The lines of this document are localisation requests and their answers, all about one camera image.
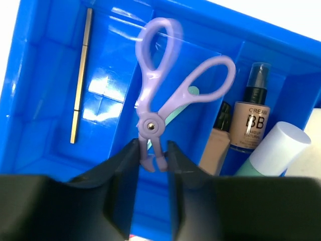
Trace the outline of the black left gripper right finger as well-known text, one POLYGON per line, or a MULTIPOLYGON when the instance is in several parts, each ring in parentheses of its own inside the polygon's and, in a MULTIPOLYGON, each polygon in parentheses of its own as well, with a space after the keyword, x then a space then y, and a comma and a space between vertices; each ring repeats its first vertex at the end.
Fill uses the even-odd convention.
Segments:
POLYGON ((320 240, 320 181, 216 177, 168 141, 173 240, 320 240))

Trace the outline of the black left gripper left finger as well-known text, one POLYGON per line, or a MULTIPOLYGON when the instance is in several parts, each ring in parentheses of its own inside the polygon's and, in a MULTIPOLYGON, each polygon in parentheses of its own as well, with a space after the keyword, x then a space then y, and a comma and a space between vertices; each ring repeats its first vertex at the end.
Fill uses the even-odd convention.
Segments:
POLYGON ((67 182, 1 175, 1 240, 127 240, 139 142, 67 182))

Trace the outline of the beige square foundation bottle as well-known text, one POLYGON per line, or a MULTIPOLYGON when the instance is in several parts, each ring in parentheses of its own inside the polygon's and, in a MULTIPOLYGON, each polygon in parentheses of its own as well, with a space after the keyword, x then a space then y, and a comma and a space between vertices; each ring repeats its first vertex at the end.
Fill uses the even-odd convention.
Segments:
POLYGON ((223 101, 199 162, 199 167, 210 175, 218 176, 221 172, 231 142, 231 118, 231 106, 223 101))

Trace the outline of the BB cream bottle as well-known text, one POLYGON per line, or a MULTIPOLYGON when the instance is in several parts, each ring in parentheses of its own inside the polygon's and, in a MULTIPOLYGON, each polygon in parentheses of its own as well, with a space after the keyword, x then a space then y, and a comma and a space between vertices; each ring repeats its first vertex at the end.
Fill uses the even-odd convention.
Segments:
POLYGON ((253 63, 243 100, 235 102, 230 126, 231 148, 252 152, 263 139, 270 107, 265 105, 270 64, 253 63))

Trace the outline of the green bottle white cap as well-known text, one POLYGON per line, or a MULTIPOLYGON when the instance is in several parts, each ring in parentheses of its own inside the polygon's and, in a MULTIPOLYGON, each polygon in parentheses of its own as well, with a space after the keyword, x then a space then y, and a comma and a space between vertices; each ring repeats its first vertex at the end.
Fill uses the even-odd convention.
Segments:
POLYGON ((280 176, 311 144, 310 137, 297 126, 277 122, 236 176, 280 176))

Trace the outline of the teal folding razor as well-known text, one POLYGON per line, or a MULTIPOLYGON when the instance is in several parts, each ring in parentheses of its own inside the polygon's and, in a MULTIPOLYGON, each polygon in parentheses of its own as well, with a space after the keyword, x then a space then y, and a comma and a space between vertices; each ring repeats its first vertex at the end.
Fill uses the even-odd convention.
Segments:
POLYGON ((176 118, 189 104, 185 104, 173 110, 166 119, 162 120, 157 112, 146 112, 140 118, 137 124, 139 129, 139 148, 147 153, 152 146, 150 137, 159 138, 164 132, 166 126, 176 118))

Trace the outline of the purple eyelash curler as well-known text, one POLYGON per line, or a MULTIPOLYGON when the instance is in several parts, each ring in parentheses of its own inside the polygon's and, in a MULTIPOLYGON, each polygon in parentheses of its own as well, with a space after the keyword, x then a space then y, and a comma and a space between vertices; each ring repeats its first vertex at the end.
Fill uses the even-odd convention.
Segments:
MULTIPOLYGON (((206 59, 203 52, 187 45, 181 24, 170 18, 149 21, 138 36, 135 53, 142 75, 136 101, 138 122, 146 112, 157 112, 164 120, 185 104, 216 101, 228 92, 236 75, 236 66, 230 57, 215 54, 206 59), (219 81, 217 89, 209 83, 206 84, 207 93, 189 91, 197 78, 216 66, 226 70, 225 80, 219 81)), ((168 169, 161 135, 148 138, 152 146, 147 153, 140 150, 140 164, 149 172, 155 171, 155 165, 162 172, 168 169)))

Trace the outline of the gold eyebrow pencil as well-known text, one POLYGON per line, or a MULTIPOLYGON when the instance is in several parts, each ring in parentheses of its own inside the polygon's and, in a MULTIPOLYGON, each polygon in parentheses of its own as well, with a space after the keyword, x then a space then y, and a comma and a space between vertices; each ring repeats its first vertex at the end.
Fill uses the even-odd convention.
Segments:
POLYGON ((85 67, 86 67, 86 59, 87 59, 87 53, 88 53, 88 45, 90 40, 92 16, 93 16, 93 9, 88 8, 87 14, 86 14, 83 42, 82 42, 76 95, 75 95, 75 101, 74 101, 73 119, 72 119, 71 136, 70 136, 71 144, 75 144, 77 139, 79 116, 80 116, 80 110, 81 110, 82 89, 84 84, 85 67))

